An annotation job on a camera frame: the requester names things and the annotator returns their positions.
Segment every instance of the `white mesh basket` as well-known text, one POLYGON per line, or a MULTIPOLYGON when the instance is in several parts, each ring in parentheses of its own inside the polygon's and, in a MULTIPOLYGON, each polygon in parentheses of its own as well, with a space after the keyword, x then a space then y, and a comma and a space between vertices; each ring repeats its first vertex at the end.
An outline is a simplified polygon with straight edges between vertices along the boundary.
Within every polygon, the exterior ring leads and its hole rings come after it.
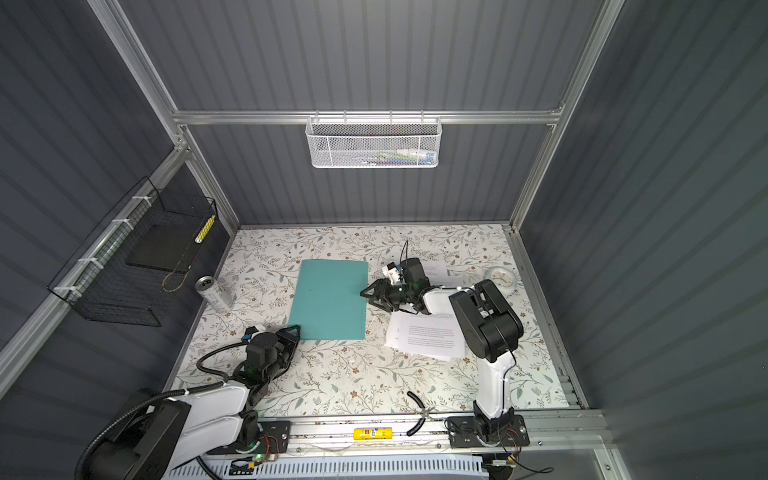
POLYGON ((421 123, 306 122, 312 165, 317 168, 437 167, 442 125, 421 123))

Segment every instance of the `can lid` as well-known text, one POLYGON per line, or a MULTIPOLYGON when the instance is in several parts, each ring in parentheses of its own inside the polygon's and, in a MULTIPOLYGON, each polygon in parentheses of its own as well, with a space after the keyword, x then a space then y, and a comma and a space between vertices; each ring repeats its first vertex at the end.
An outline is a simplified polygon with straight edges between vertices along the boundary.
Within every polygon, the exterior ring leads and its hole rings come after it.
POLYGON ((212 276, 202 276, 197 282, 194 284, 194 289, 198 292, 202 292, 203 290, 208 290, 214 285, 214 282, 216 280, 212 276))

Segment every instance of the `floral tablecloth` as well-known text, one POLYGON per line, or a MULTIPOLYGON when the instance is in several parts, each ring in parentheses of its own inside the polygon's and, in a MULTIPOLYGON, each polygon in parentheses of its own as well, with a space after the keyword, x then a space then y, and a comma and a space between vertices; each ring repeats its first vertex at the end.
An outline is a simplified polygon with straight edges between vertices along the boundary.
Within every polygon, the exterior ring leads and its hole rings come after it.
MULTIPOLYGON (((500 225, 240 230, 219 276, 237 296, 235 307, 226 315, 206 308, 174 387, 215 380, 197 371, 195 361, 238 341, 246 327, 285 326, 302 260, 364 260, 372 282, 382 276, 382 266, 398 261, 406 240, 411 257, 445 260, 449 275, 462 275, 467 284, 481 280, 492 266, 517 274, 500 225)), ((525 326, 515 351, 515 408, 568 406, 519 280, 507 300, 525 326)), ((290 370, 270 385, 258 405, 261 416, 412 412, 408 390, 440 412, 471 409, 477 366, 469 351, 451 362, 409 356, 384 345, 388 322, 388 313, 368 306, 365 340, 302 341, 290 370)), ((232 371, 244 355, 244 349, 232 349, 206 365, 232 371)))

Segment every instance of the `wire basket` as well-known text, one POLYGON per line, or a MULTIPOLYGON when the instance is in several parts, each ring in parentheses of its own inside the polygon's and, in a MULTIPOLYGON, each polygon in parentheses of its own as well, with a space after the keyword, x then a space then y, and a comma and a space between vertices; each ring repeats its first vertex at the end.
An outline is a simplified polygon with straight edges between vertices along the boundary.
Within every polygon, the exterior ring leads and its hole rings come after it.
POLYGON ((306 139, 317 168, 434 168, 442 124, 306 122, 306 139))
POLYGON ((205 235, 217 221, 216 203, 199 195, 153 189, 62 285, 48 289, 86 320, 161 326, 174 308, 205 235))

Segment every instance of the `teal folder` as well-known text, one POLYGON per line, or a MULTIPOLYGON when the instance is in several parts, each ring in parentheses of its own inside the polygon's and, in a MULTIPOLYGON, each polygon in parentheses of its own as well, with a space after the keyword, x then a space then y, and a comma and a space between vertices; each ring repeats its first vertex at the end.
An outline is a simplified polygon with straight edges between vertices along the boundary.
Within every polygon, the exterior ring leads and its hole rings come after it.
POLYGON ((368 263, 302 260, 289 325, 301 325, 305 340, 366 338, 368 263))

